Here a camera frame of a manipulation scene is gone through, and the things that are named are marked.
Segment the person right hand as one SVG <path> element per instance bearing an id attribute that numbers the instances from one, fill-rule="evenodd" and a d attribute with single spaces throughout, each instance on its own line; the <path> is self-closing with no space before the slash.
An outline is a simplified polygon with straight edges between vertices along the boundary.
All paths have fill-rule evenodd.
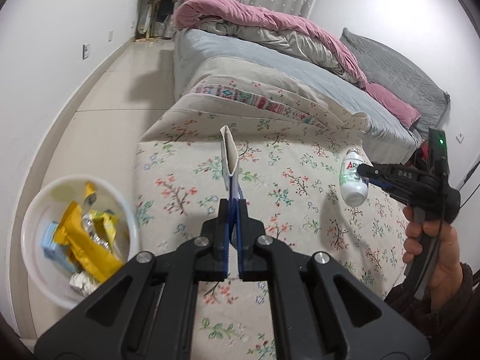
<path id="1" fill-rule="evenodd" d="M 403 262 L 408 267 L 407 273 L 411 272 L 412 264 L 422 254 L 420 237 L 425 235 L 433 238 L 435 248 L 428 266 L 430 275 L 426 289 L 430 294 L 431 309 L 437 311 L 453 298 L 463 281 L 456 229 L 442 219 L 416 222 L 414 209 L 410 206 L 403 209 L 403 214 L 408 221 L 405 230 L 407 238 L 403 243 Z"/>

